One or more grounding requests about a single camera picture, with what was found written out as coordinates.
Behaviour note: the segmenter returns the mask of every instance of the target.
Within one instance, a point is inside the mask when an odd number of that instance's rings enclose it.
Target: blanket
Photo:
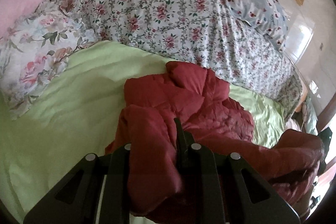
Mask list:
[[[282,104],[290,118],[302,93],[290,60],[247,23],[227,0],[54,0],[78,15],[98,40],[115,40],[178,61]]]
[[[252,116],[229,98],[228,82],[191,63],[170,61],[166,69],[126,81],[126,108],[115,141],[105,149],[132,143],[127,187],[135,214],[157,223],[194,221],[190,184],[175,167],[175,117],[213,152],[240,153],[290,204],[305,194],[323,153],[317,136],[287,130],[273,149],[254,145]]]

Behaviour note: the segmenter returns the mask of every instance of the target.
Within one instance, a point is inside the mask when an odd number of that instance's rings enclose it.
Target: floral blanket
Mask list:
[[[227,0],[54,0],[110,39],[197,63],[216,76],[265,95],[289,117],[302,86],[290,60],[231,15]]]

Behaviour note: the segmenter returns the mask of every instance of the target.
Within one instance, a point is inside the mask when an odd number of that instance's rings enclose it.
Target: red fabric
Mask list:
[[[175,168],[175,117],[213,152],[240,153],[290,204],[307,192],[323,153],[317,136],[287,130],[273,149],[254,145],[253,118],[228,97],[228,82],[191,63],[171,61],[166,68],[165,74],[126,81],[126,108],[105,149],[132,143],[127,187],[136,215],[157,223],[194,222],[192,181]]]

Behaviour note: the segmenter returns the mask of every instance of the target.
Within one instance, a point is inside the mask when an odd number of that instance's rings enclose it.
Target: bed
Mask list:
[[[277,143],[300,101],[290,60],[234,18],[226,0],[52,1],[95,30],[96,45],[71,55],[15,121],[0,99],[0,199],[19,222],[85,154],[103,155],[125,106],[125,80],[163,73],[171,59],[211,68],[230,82],[230,97],[254,118],[258,145]]]

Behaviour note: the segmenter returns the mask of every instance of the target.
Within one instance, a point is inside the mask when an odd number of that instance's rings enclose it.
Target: floral pillow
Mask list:
[[[246,21],[276,49],[286,39],[287,14],[278,0],[228,0],[233,16]]]
[[[0,39],[0,90],[12,119],[28,111],[51,79],[65,70],[68,55],[94,42],[92,29],[65,16],[53,2],[18,20]]]

